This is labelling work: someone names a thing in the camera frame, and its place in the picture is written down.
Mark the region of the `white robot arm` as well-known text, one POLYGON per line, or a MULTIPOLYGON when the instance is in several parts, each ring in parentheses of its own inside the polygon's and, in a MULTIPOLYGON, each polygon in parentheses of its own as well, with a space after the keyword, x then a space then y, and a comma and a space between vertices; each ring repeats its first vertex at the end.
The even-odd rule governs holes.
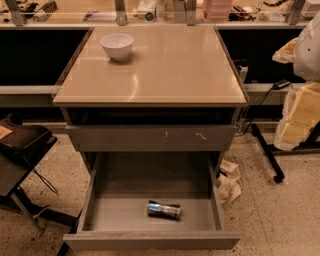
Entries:
POLYGON ((320 12, 300 33, 295 46, 294 73, 304 80, 320 81, 320 12))

